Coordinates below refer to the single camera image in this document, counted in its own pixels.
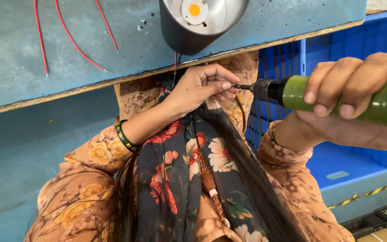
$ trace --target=tassel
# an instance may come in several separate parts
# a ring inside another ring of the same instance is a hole
[[[215,183],[215,179],[213,177],[213,173],[210,169],[210,167],[208,166],[205,158],[204,158],[204,155],[201,153],[200,154],[200,167],[201,167],[201,185],[202,185],[202,189],[204,189],[205,191],[207,191],[210,195],[210,197],[212,198],[213,202],[215,203],[216,205],[216,208],[218,210],[218,213],[219,213],[219,218],[222,222],[222,224],[224,226],[226,226],[226,228],[230,228],[230,224],[229,224],[229,221],[228,219],[226,219],[224,217],[224,214],[223,214],[223,207],[222,207],[222,203],[219,201],[219,196],[218,196],[218,192],[216,190],[216,183]]]

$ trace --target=black floral scarf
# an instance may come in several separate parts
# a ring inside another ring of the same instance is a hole
[[[172,80],[164,82],[159,102],[168,96],[170,91],[166,86],[171,85]],[[214,128],[200,118],[200,112],[213,112],[230,122],[218,102],[210,98],[150,138],[140,152],[137,161],[137,240],[157,241],[157,230],[164,226],[157,222],[158,211],[165,201],[176,217],[177,225],[172,236],[178,242],[193,240],[201,197],[202,153],[212,170],[231,228],[243,241],[268,241],[266,229],[258,221],[258,213],[245,195],[247,191],[225,143]]]

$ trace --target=long black hair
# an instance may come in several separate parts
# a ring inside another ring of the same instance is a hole
[[[211,124],[227,146],[248,191],[247,195],[257,208],[261,220],[267,228],[267,238],[271,242],[304,242],[304,237],[294,224],[293,214],[283,208],[264,168],[248,150],[234,125],[212,112],[201,111],[200,117]],[[137,191],[134,186],[136,183],[134,168],[138,153],[139,151],[132,155],[117,175],[113,196],[115,204],[114,242],[136,241],[137,216],[134,198]],[[165,200],[160,203],[161,208],[158,211],[158,221],[156,221],[157,227],[151,229],[158,231],[157,241],[175,241],[173,231],[177,220],[168,205],[167,195],[165,195]]]

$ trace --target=black lamp housing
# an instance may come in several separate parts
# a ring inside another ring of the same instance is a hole
[[[164,3],[164,0],[159,0],[161,27],[164,39],[176,52],[183,55],[195,55],[239,22],[241,17],[244,15],[244,12],[249,4],[249,0],[244,0],[244,2],[245,5],[240,12],[241,14],[236,17],[235,21],[233,21],[229,27],[218,33],[207,35],[193,32],[182,26],[170,13],[167,5]]]

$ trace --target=fingernail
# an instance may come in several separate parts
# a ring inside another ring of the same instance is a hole
[[[340,116],[342,118],[351,119],[355,114],[355,108],[352,105],[343,104],[340,107]]]
[[[314,94],[314,92],[312,91],[308,91],[307,94],[305,95],[304,97],[304,102],[308,103],[308,104],[312,104],[314,103],[314,99],[315,99],[316,95]]]
[[[225,82],[222,84],[222,88],[223,88],[223,90],[228,90],[231,88],[231,85],[232,84],[230,82]]]
[[[324,105],[321,105],[321,104],[318,104],[314,107],[314,113],[319,117],[325,117],[327,111],[328,111],[328,109]]]

